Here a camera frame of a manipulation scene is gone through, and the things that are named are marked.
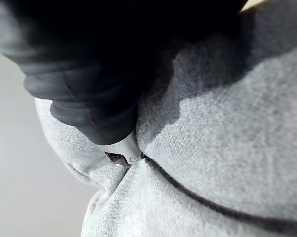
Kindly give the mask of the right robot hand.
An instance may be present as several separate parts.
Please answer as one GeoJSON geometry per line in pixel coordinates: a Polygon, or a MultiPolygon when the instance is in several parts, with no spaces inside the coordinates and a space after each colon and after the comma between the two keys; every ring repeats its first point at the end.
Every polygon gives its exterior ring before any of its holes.
{"type": "Polygon", "coordinates": [[[114,164],[143,158],[137,104],[160,49],[235,19],[243,0],[0,0],[0,52],[25,74],[24,87],[50,100],[114,164]]]}

